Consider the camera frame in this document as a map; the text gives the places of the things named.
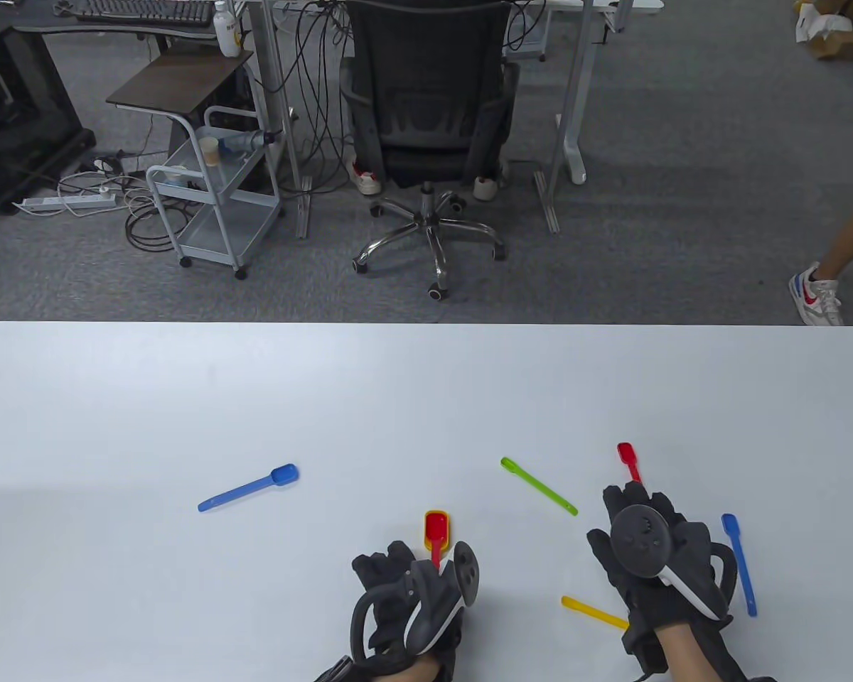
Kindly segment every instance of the blue plastic spoon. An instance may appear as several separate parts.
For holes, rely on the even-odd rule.
[[[758,608],[755,606],[755,591],[752,589],[752,580],[749,578],[749,567],[746,565],[746,555],[742,553],[742,542],[739,539],[739,521],[735,514],[723,514],[720,517],[723,529],[729,536],[729,542],[733,546],[733,554],[736,555],[736,564],[739,564],[739,580],[742,582],[742,591],[746,596],[746,610],[753,618],[758,616]]]
[[[245,486],[236,487],[234,490],[228,490],[226,493],[217,494],[214,497],[209,497],[205,502],[199,504],[199,511],[208,511],[215,507],[221,507],[222,504],[227,504],[241,497],[246,497],[248,494],[254,493],[257,490],[262,490],[269,486],[286,486],[288,483],[300,478],[300,472],[293,464],[285,464],[283,467],[272,469],[272,473],[258,481],[247,483]]]

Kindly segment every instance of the office chair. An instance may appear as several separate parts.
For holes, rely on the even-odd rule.
[[[440,218],[465,202],[454,192],[436,196],[433,183],[497,178],[499,150],[508,138],[518,67],[505,64],[502,45],[511,4],[499,0],[348,0],[354,33],[352,58],[340,69],[341,94],[354,124],[356,163],[400,188],[420,185],[420,207],[390,199],[372,202],[407,224],[372,241],[354,258],[367,272],[372,254],[423,233],[436,266],[430,298],[449,293],[441,234],[478,234],[505,260],[505,243],[489,225]]]

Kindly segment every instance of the chair backrest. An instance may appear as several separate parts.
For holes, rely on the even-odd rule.
[[[345,6],[354,33],[354,89],[372,100],[380,143],[468,149],[479,107],[501,93],[511,4],[346,0]]]

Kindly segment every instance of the desk leg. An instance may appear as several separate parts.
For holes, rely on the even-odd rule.
[[[294,187],[309,189],[312,178],[301,178],[300,165],[297,162],[297,148],[294,145],[294,133],[291,129],[291,112],[287,105],[287,93],[281,87],[284,84],[284,71],[281,68],[281,54],[278,50],[278,40],[274,35],[274,20],[272,6],[269,0],[261,3],[248,3],[247,12],[250,17],[250,27],[253,29],[255,54],[259,66],[259,79],[263,84],[262,103],[265,120],[270,121],[273,130],[279,126],[274,123],[274,112],[278,113],[281,130],[284,131],[284,146],[291,163],[294,177]],[[297,230],[299,239],[306,239],[309,233],[310,195],[303,193],[297,198]]]
[[[549,168],[546,171],[541,168],[534,172],[534,185],[537,188],[537,194],[540,196],[540,204],[543,206],[544,217],[547,218],[547,227],[549,227],[552,234],[559,234],[559,218],[556,217],[554,199],[556,198],[556,182],[559,179],[559,169],[562,166],[563,157],[565,156],[566,134],[569,127],[572,126],[572,117],[579,101],[579,77],[584,71],[584,62],[588,57],[589,48],[592,48],[591,35],[593,33],[593,26],[596,23],[593,10],[591,9],[593,1],[583,0],[579,35],[575,41],[575,51],[572,55],[572,70],[569,71],[569,84],[566,86],[566,99],[562,107],[562,111],[569,115],[569,120],[566,120],[563,126],[557,127],[556,145],[553,145],[553,159],[550,161]]]
[[[603,26],[603,19],[599,14],[594,14],[594,23],[598,27]],[[581,60],[581,72],[579,73],[579,93],[575,100],[575,108],[572,110],[572,115],[566,116],[566,139],[564,141],[562,152],[566,156],[566,163],[569,165],[569,174],[572,176],[573,185],[583,185],[588,180],[588,172],[585,170],[585,162],[581,158],[581,149],[579,148],[579,139],[581,137],[581,123],[585,118],[585,106],[588,104],[588,93],[591,87],[591,78],[594,74],[594,60],[596,59],[596,43],[593,40],[588,42],[588,48],[584,58]],[[556,114],[556,125],[559,126],[562,114]]]

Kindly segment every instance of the plastic spoon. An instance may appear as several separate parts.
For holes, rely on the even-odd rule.
[[[733,546],[733,554],[736,555],[736,564],[739,565],[739,580],[742,582],[742,592],[746,596],[746,611],[749,616],[758,616],[758,607],[755,606],[755,590],[752,589],[752,580],[749,578],[749,567],[746,565],[746,555],[742,553],[742,541],[739,539],[739,521],[735,514],[723,514],[720,517],[724,532],[729,536],[729,543]]]
[[[433,565],[439,570],[442,555],[449,549],[449,515],[444,511],[433,509],[424,516],[424,546],[429,549]]]
[[[571,502],[569,502],[569,500],[566,500],[565,497],[561,497],[559,496],[559,494],[554,493],[544,484],[540,483],[537,478],[532,477],[532,475],[528,474],[527,471],[524,471],[523,468],[518,467],[518,465],[515,464],[515,462],[513,462],[511,459],[502,458],[501,461],[499,461],[499,464],[502,465],[502,468],[504,468],[505,471],[517,475],[518,478],[527,483],[528,486],[533,487],[534,490],[540,491],[541,494],[546,494],[546,496],[553,500],[554,503],[558,504],[560,507],[572,514],[572,516],[579,515],[579,510],[577,509],[575,504],[572,504]]]
[[[221,507],[222,504],[227,504],[240,497],[246,497],[248,494],[254,493],[257,490],[262,490],[269,486],[286,486],[288,483],[300,478],[300,472],[293,464],[285,464],[277,469],[272,469],[272,473],[260,480],[247,483],[244,486],[236,487],[234,490],[228,490],[226,493],[217,494],[214,497],[209,497],[205,502],[199,503],[199,511],[208,511],[213,507]]]
[[[589,607],[587,604],[582,604],[573,597],[563,597],[559,603],[573,611],[583,613],[585,616],[590,616],[606,624],[611,624],[613,627],[618,627],[620,630],[628,630],[628,620],[611,616],[609,613],[601,611],[599,608]]]
[[[619,459],[628,467],[628,473],[631,474],[632,480],[641,483],[641,474],[638,473],[638,455],[635,454],[635,448],[632,448],[631,443],[621,443],[616,446],[619,452]]]

